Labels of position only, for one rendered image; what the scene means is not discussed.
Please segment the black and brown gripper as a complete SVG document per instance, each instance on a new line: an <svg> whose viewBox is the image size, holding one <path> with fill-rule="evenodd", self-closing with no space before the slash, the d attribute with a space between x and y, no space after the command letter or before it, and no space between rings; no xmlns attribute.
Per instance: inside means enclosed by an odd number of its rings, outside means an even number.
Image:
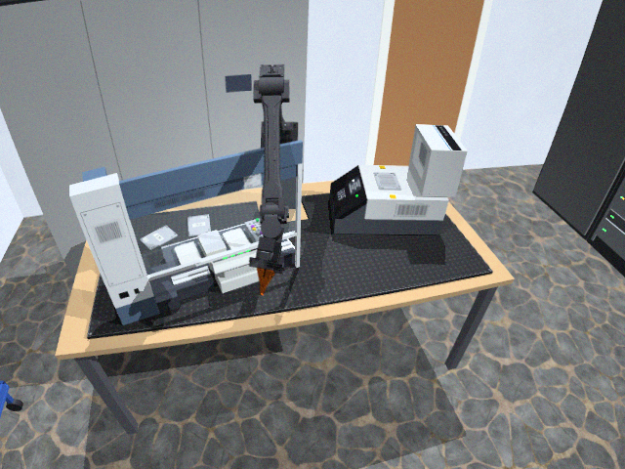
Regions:
<svg viewBox="0 0 625 469"><path fill-rule="evenodd" d="M249 267L257 268L260 282L260 295L264 295L264 292L275 273L283 274L283 271L285 270L285 264L280 262L269 260L264 261L254 257L250 257L249 262Z"/></svg>

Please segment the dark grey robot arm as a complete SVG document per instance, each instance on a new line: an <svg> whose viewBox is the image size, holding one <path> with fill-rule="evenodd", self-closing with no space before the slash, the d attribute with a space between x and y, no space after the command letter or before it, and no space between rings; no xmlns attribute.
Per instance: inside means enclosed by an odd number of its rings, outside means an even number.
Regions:
<svg viewBox="0 0 625 469"><path fill-rule="evenodd" d="M280 109L282 103L289 103L289 80L284 80L284 64L261 64L259 80L254 80L253 84L253 100L254 104L262 103L264 111L262 209L260 205L263 237L259 238L256 258L279 262L284 232L281 224L287 224L289 218L289 205L284 204L280 179L279 129L281 144L294 141L290 122L282 119Z"/></svg>

